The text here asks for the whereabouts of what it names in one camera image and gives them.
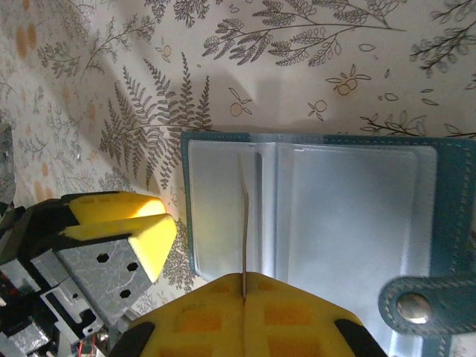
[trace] patterned fabric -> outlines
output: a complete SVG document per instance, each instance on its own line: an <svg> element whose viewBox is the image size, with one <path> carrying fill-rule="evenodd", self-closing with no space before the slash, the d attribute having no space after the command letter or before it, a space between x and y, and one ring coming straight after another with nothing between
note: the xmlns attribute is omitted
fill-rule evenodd
<svg viewBox="0 0 476 357"><path fill-rule="evenodd" d="M0 19L16 204L134 190L176 218L140 313L204 283L181 132L476 137L476 0L4 0Z"/></svg>

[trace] leaf branch print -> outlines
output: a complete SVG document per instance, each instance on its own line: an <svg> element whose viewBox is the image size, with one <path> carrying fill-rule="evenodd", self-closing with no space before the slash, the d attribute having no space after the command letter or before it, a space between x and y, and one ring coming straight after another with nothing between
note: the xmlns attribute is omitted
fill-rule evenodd
<svg viewBox="0 0 476 357"><path fill-rule="evenodd" d="M165 15L167 5L172 0L146 0L145 5L152 7L152 13L154 14L157 23L161 23L162 18ZM223 0L216 0L215 4L220 5ZM185 21L185 25L191 28L195 25L197 19L205 19L210 5L208 0L176 0L173 5L173 10L176 15L177 21Z"/></svg>
<svg viewBox="0 0 476 357"><path fill-rule="evenodd" d="M271 55L282 57L276 65L293 65L307 59L309 67L317 66L341 53L338 38L347 31L360 28L398 30L387 23L385 16L400 2L381 1L377 4L377 1L367 0L368 8L363 9L348 0L314 0L313 3L306 0L286 0L286 3L263 0L265 9L253 16L264 18L265 28L246 31L245 24L239 19L223 19L217 25L216 35L205 40L203 56L214 54L213 59L217 60L229 53L230 60L239 60L237 65L243 65L256 61L268 49ZM333 10L337 22L319 22L315 18L318 7ZM291 28L303 31L290 39L272 42L280 30Z"/></svg>
<svg viewBox="0 0 476 357"><path fill-rule="evenodd" d="M360 128L363 132L386 136L426 136L426 115L410 118L403 110L397 118L393 114L388 115L383 123L379 120L379 113L360 118L364 121L364 126Z"/></svg>
<svg viewBox="0 0 476 357"><path fill-rule="evenodd" d="M190 70L184 54L180 95L170 90L170 80L161 71L149 60L144 59L144 62L155 81L155 98L147 94L147 88L134 79L124 66L123 78L129 96L123 94L120 82L117 82L115 92L120 110L117 112L109 99L110 119L104 120L100 150L108 152L118 165L121 166L124 162L128 171L132 167L136 179L139 168L145 164L147 187L155 170L159 168L161 186L166 189L173 169L181 161L182 131L212 130L208 114L210 82L206 77L205 87L196 107Z"/></svg>
<svg viewBox="0 0 476 357"><path fill-rule="evenodd" d="M185 292L191 292L195 274L190 270L188 255L187 225L179 219L177 222L177 238L164 264L162 274L169 284Z"/></svg>
<svg viewBox="0 0 476 357"><path fill-rule="evenodd" d="M115 32L115 18L106 25L106 38L101 37L99 31L96 32L92 44L89 49L89 60L86 63L80 81L83 80L84 74L89 69L94 69L100 73L104 73L104 67L100 60L95 57L98 54L109 55L116 62L118 53L114 44L119 45L126 52L131 51L132 44L130 40L134 35L150 42L155 32L155 26L150 16L143 16L141 19L135 14L123 24L123 29Z"/></svg>
<svg viewBox="0 0 476 357"><path fill-rule="evenodd" d="M470 13L476 11L476 0L447 0L444 1L446 11L433 11L431 18L445 24L453 19L456 22L463 21Z"/></svg>
<svg viewBox="0 0 476 357"><path fill-rule="evenodd" d="M446 123L445 129L447 132L449 132L449 135L446 136L447 138L468 138L468 139L476 138L476 132L462 132L456 126L451 124Z"/></svg>
<svg viewBox="0 0 476 357"><path fill-rule="evenodd" d="M441 24L448 21L461 22L468 16L476 13L476 0L445 0L446 11L433 11L431 18ZM431 77L434 68L442 73L449 70L450 65L458 61L459 56L469 53L469 46L476 45L474 29L476 19L465 27L448 27L442 36L435 36L432 40L422 39L419 44L411 47L410 61L421 61L420 68L427 77Z"/></svg>
<svg viewBox="0 0 476 357"><path fill-rule="evenodd" d="M46 44L38 48L38 58L45 68L51 63L51 69L57 78L60 78L62 74L66 74L66 77L76 75L81 56L72 57L68 43L57 42L55 47Z"/></svg>
<svg viewBox="0 0 476 357"><path fill-rule="evenodd" d="M472 79L471 82L465 87L465 90L467 90L467 91L471 91L472 89L476 89L476 73L474 73L472 76L473 76L473 79Z"/></svg>

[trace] stitching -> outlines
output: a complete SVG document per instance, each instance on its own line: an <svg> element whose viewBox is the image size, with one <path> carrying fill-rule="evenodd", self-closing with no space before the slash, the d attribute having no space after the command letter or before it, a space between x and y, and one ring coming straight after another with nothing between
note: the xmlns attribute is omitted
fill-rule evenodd
<svg viewBox="0 0 476 357"><path fill-rule="evenodd" d="M443 357L446 351L446 338L442 338L440 342L440 348L438 352L438 357Z"/></svg>
<svg viewBox="0 0 476 357"><path fill-rule="evenodd" d="M390 302L393 300L395 295L398 292L401 292L402 289L448 289L448 288L460 288L460 287L468 287L468 286L476 286L476 280L475 279L467 279L467 280L453 280L453 281L445 281L442 283L435 283L435 282L429 282L429 283L409 283L405 281L404 279L401 279L398 283L394 284L391 287L391 290L387 294L387 297L385 298L385 312L387 313L387 316L389 319L391 319L392 323L400 329L401 331L406 331L406 332L412 332L417 335L419 335L421 332L425 333L431 333L431 334L452 334L455 335L457 333L462 333L462 332L470 332L476 329L476 324L467 324L467 325L462 325L458 327L446 327L446 328L425 328L425 327L408 327L405 326L398 321L395 320L395 318L392 316L390 313Z"/></svg>

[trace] fern leaf print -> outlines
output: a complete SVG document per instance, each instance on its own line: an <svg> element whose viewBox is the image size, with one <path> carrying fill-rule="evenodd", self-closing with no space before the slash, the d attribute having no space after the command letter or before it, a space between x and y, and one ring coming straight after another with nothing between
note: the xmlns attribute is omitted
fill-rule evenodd
<svg viewBox="0 0 476 357"><path fill-rule="evenodd" d="M148 59L145 69L155 88L148 88L123 67L123 81L115 83L116 104L109 98L109 118L104 120L100 150L135 179L144 172L146 187L158 170L160 185L166 190L173 171L181 163L180 136L183 131L211 131L210 78L206 76L201 94L196 94L184 53L180 92L170 90L171 82Z"/></svg>

